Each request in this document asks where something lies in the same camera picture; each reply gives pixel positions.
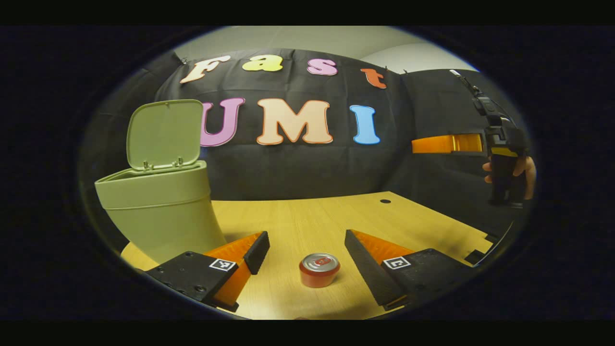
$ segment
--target letter m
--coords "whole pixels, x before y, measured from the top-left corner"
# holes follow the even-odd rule
[[[307,101],[298,114],[282,99],[262,99],[258,105],[263,107],[263,134],[256,139],[259,144],[274,145],[284,141],[277,132],[278,124],[293,143],[299,139],[304,127],[307,127],[303,136],[306,143],[333,141],[327,128],[327,102]]]

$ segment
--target blue letter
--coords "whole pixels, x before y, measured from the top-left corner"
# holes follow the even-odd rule
[[[359,144],[377,144],[380,143],[380,138],[374,130],[374,113],[376,111],[372,107],[366,106],[350,106],[350,110],[357,116],[357,135],[354,136],[354,141]]]

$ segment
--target yellow letter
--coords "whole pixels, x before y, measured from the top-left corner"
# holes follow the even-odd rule
[[[182,79],[180,83],[184,84],[187,82],[195,81],[197,79],[201,79],[205,76],[203,74],[203,71],[210,72],[214,68],[216,68],[216,66],[218,66],[220,62],[227,62],[230,58],[230,55],[225,55],[224,57],[197,62],[194,64],[194,68],[192,69],[192,71],[190,71],[190,73],[188,73],[188,75],[184,79]]]
[[[303,128],[307,131],[303,140],[306,143],[331,143],[333,137],[327,128],[327,108],[324,101],[307,101],[298,114],[290,109],[282,99],[262,99],[257,104],[263,107],[263,135],[256,139],[262,145],[280,144],[284,138],[277,133],[277,125],[288,139],[295,143]]]
[[[282,69],[282,57],[277,55],[259,55],[250,58],[250,62],[243,65],[246,71],[279,71]]]

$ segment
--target black handle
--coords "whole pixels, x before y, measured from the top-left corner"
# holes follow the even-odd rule
[[[511,156],[491,155],[491,205],[523,208],[527,181],[525,171],[516,177],[512,175],[517,160]]]

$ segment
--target hand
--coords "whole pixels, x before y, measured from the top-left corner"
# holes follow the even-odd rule
[[[483,169],[487,172],[491,172],[491,162],[484,164]],[[534,196],[534,186],[536,184],[536,166],[534,165],[534,160],[532,160],[529,156],[525,156],[517,160],[517,165],[515,166],[515,170],[512,174],[518,177],[521,173],[523,173],[523,171],[525,171],[525,178],[528,182],[527,188],[525,189],[525,199],[532,199]],[[491,183],[490,175],[485,177],[485,182]]]

